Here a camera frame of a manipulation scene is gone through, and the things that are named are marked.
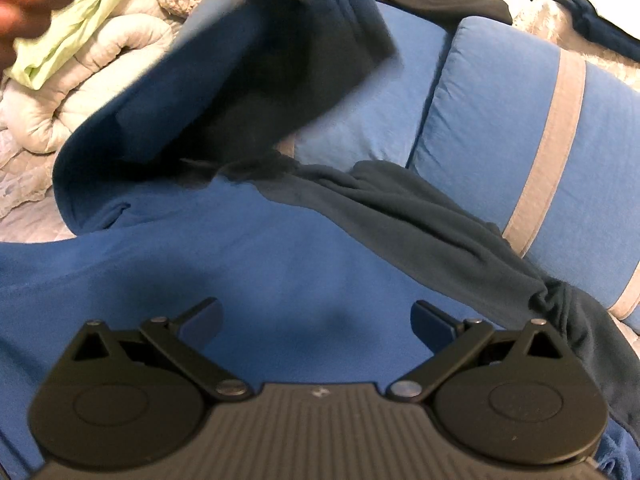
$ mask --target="blue pillow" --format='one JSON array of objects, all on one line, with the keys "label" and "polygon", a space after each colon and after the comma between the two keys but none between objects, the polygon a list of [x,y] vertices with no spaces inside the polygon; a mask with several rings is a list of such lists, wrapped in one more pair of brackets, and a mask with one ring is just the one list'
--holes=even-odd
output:
[{"label": "blue pillow", "polygon": [[577,54],[466,18],[412,170],[640,330],[640,94]]},{"label": "blue pillow", "polygon": [[342,171],[359,160],[407,164],[452,34],[402,10],[378,6],[402,67],[383,71],[301,130],[294,150],[303,164],[325,164]]}]

